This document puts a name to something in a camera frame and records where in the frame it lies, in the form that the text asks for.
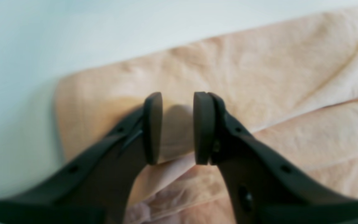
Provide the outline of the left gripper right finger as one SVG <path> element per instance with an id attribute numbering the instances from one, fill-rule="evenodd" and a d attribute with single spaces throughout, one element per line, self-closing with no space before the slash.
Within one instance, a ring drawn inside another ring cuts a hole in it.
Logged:
<path id="1" fill-rule="evenodd" d="M 319 184 L 257 140 L 214 93 L 193 99 L 195 162 L 217 166 L 238 224 L 358 224 L 358 199 Z"/>

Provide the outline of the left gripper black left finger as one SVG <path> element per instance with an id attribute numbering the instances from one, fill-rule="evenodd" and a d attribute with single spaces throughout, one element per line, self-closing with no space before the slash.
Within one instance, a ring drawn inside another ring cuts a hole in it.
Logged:
<path id="1" fill-rule="evenodd" d="M 138 174 L 158 161 L 163 100 L 149 95 L 47 180 L 0 199 L 1 224 L 121 224 Z"/>

